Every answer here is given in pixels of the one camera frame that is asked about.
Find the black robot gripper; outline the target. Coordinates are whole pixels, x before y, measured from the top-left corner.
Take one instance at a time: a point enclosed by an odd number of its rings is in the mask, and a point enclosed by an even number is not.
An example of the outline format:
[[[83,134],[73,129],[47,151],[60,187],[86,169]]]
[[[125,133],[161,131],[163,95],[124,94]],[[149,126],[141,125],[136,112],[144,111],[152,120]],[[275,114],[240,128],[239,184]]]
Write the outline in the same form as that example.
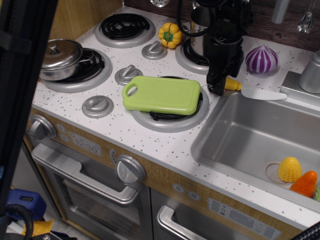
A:
[[[240,71],[244,53],[243,34],[238,21],[219,18],[215,27],[205,35],[203,56],[208,60],[209,69],[206,83],[209,92],[222,96],[226,76],[236,77]]]

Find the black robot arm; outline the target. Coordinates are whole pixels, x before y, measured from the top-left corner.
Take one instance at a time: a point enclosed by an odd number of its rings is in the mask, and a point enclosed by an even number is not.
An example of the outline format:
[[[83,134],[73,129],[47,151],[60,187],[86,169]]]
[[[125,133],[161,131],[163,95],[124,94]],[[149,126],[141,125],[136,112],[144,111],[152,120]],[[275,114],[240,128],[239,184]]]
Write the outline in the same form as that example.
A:
[[[222,96],[228,76],[236,77],[244,60],[243,37],[253,22],[248,0],[198,0],[191,12],[191,28],[182,26],[183,2],[177,3],[176,22],[189,37],[191,52],[208,63],[207,88]]]

